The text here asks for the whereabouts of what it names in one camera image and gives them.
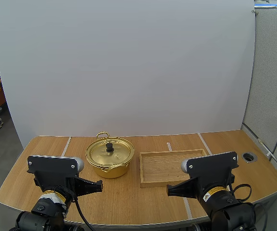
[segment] cubicle wall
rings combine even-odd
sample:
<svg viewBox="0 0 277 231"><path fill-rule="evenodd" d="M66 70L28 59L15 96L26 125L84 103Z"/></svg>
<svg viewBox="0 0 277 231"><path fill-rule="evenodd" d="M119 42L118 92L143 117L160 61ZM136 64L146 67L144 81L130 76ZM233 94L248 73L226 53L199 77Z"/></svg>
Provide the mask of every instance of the cubicle wall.
<svg viewBox="0 0 277 231"><path fill-rule="evenodd" d="M243 123L277 158L277 9L256 10L252 83ZM242 129L250 134L246 127ZM276 161L271 162L277 169ZM267 230L277 230L277 200L268 213Z"/></svg>

